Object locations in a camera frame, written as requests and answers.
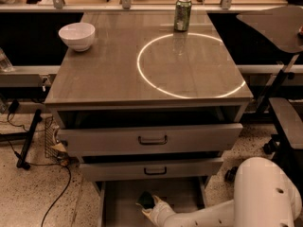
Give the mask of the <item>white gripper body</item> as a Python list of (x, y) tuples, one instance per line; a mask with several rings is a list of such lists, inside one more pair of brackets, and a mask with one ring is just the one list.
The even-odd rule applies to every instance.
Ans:
[(164, 227), (166, 220), (175, 212), (165, 201), (159, 201), (149, 212), (149, 219), (156, 227)]

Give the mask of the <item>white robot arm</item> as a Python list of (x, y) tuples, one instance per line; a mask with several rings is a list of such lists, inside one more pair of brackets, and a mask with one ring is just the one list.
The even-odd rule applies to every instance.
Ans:
[(245, 160), (234, 181), (234, 199), (211, 207), (176, 213), (148, 192), (137, 201), (155, 227), (294, 227), (302, 210), (299, 191), (274, 162)]

